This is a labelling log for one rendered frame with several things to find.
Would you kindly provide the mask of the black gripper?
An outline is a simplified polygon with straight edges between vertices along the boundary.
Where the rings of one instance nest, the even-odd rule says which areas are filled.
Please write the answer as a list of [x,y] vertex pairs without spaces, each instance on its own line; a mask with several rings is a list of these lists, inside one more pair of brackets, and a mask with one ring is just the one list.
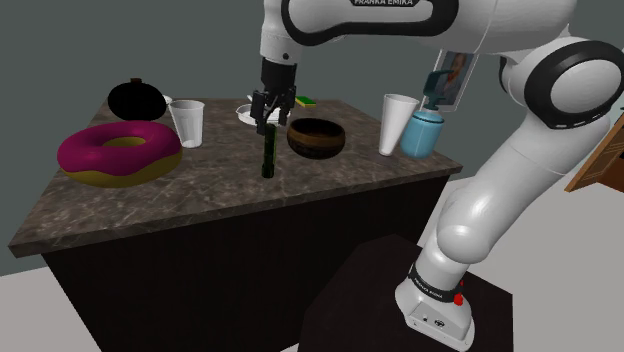
[[272,101],[271,111],[279,110],[278,124],[285,126],[288,114],[295,103],[295,77],[297,65],[275,63],[262,59],[261,82],[264,91],[255,90],[252,94],[250,116],[256,121],[258,129],[264,129],[268,119],[266,102]]

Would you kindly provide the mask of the white plate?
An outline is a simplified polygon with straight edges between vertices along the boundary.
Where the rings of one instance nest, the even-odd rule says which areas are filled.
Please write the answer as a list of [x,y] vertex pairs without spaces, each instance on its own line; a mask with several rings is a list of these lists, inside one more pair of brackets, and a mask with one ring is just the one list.
[[[236,114],[238,116],[238,119],[248,125],[252,125],[252,126],[256,126],[257,125],[257,121],[251,117],[250,115],[251,112],[251,103],[249,104],[244,104],[241,105],[237,108],[236,110]],[[278,125],[279,124],[279,113],[281,112],[281,110],[279,108],[276,108],[269,116],[267,122],[274,124],[274,125]]]

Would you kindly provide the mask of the dark green bottle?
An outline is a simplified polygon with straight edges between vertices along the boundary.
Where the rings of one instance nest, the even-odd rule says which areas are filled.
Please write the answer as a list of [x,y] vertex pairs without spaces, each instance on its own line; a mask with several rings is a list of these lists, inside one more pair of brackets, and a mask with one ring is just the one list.
[[277,127],[274,124],[265,125],[263,164],[261,175],[272,178],[275,170]]

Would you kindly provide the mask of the brown wooden bowl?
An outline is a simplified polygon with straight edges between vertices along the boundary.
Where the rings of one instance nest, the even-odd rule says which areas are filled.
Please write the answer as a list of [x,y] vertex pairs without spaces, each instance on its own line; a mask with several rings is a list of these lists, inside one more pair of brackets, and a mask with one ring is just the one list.
[[299,156],[324,160],[338,155],[344,148],[346,133],[339,124],[319,118],[293,120],[287,130],[287,142]]

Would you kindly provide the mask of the clear white cup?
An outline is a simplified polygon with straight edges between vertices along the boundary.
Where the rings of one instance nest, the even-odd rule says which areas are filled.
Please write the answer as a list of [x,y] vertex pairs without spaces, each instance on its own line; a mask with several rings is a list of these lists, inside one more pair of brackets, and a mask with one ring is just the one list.
[[196,100],[175,100],[169,104],[174,126],[184,148],[197,148],[203,142],[205,104]]

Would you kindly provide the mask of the dark marble top counter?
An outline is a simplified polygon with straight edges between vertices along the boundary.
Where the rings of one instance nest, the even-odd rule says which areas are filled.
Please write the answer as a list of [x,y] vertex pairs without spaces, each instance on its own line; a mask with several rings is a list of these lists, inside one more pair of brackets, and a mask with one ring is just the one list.
[[9,247],[41,255],[101,352],[280,352],[359,244],[392,234],[416,242],[460,165],[433,154],[381,156],[380,124],[325,100],[294,110],[341,125],[327,160],[263,140],[210,99],[202,145],[163,177],[104,189],[57,173]]

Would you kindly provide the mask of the white tapered cup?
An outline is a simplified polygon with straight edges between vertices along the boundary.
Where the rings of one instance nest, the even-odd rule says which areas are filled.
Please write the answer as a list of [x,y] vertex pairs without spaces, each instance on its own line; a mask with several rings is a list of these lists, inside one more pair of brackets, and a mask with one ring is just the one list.
[[390,156],[420,101],[401,94],[385,94],[379,139],[379,153]]

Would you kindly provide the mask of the black round fruit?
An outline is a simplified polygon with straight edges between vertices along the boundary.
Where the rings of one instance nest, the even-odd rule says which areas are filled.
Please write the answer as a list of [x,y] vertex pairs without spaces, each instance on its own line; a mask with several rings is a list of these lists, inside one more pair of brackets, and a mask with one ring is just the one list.
[[107,103],[115,116],[126,121],[154,121],[167,109],[161,92],[141,78],[131,78],[115,86],[108,94]]

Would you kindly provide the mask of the blue soap dispenser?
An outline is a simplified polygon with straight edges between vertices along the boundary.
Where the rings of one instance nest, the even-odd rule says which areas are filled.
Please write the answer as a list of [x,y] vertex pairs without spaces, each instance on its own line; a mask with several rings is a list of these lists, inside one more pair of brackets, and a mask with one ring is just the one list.
[[443,100],[444,96],[436,92],[436,85],[441,76],[450,73],[452,70],[438,70],[429,73],[423,88],[426,101],[418,111],[412,114],[400,141],[400,149],[406,156],[424,159],[434,151],[444,124],[438,107],[439,101]]

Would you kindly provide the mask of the pink frosted donut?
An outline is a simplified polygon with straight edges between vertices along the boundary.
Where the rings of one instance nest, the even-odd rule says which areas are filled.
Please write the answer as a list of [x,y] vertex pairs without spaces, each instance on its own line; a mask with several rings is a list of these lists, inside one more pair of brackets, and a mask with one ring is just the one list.
[[89,127],[62,142],[61,170],[70,178],[104,188],[135,186],[172,171],[183,148],[175,131],[149,121]]

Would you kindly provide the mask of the dark robot stand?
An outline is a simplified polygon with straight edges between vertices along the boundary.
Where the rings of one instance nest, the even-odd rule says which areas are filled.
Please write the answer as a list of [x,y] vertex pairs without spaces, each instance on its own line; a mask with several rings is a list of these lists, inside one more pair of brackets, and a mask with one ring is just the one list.
[[[298,352],[455,352],[407,326],[395,289],[420,253],[397,235],[359,245],[305,314]],[[513,296],[468,272],[476,325],[467,352],[514,352]]]

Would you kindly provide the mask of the brown wooden furniture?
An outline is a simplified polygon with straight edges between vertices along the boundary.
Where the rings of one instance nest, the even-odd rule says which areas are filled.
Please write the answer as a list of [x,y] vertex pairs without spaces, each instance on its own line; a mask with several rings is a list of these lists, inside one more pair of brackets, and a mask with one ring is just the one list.
[[565,187],[573,192],[599,183],[624,193],[624,108],[622,114]]

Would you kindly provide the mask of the portrait wall picture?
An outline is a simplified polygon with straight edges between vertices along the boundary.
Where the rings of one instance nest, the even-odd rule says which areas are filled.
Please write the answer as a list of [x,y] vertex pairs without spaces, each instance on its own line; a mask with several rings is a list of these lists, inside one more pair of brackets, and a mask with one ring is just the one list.
[[442,96],[437,103],[440,112],[450,113],[458,108],[477,60],[478,55],[473,53],[439,52],[434,70],[452,70],[452,73],[438,75],[435,80],[434,92]]

